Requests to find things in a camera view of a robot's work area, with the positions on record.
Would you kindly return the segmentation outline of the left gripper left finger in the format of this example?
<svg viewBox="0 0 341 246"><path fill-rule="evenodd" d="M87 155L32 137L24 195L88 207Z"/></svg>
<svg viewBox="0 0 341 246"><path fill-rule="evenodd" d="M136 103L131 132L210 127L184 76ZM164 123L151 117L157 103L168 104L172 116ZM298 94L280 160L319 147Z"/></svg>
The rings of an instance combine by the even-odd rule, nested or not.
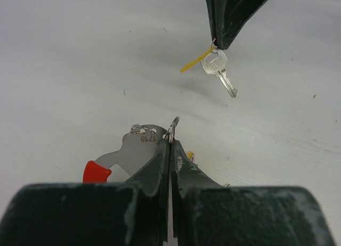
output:
<svg viewBox="0 0 341 246"><path fill-rule="evenodd" d="M123 183L29 184L1 219L1 245L162 245L169 145Z"/></svg>

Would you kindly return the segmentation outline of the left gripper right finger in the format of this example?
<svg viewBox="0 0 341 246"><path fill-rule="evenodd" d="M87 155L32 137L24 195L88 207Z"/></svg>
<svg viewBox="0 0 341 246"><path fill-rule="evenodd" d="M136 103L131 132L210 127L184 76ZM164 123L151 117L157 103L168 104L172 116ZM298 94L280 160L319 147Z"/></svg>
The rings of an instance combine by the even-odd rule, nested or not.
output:
<svg viewBox="0 0 341 246"><path fill-rule="evenodd" d="M334 245L314 196L298 186L224 187L170 154L173 234L179 245Z"/></svg>

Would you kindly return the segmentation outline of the yellow key tag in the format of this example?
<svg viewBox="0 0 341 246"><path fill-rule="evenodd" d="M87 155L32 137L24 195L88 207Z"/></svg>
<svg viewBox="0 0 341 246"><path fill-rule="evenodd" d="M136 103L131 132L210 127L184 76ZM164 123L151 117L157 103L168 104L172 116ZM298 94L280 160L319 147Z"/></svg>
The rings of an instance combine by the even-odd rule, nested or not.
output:
<svg viewBox="0 0 341 246"><path fill-rule="evenodd" d="M229 78L227 77L227 71L225 67L227 61L228 59L225 53L221 49L218 49L214 44L211 44L210 48L207 51L205 51L193 61L186 64L180 70L180 72L185 72L193 67L195 64L200 62L204 72L208 75L214 75L216 78L218 78L229 93L229 95L232 98L235 98L237 97L237 89L232 86Z"/></svg>

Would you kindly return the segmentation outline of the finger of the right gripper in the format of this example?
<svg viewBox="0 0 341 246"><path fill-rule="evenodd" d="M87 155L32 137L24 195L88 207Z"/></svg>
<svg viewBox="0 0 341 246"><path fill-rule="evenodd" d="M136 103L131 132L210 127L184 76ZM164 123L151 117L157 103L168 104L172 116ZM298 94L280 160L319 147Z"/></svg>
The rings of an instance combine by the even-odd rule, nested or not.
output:
<svg viewBox="0 0 341 246"><path fill-rule="evenodd" d="M218 48L230 47L245 23L268 0L218 0Z"/></svg>
<svg viewBox="0 0 341 246"><path fill-rule="evenodd" d="M208 11L211 38L218 48L226 48L223 40L226 0L205 0Z"/></svg>

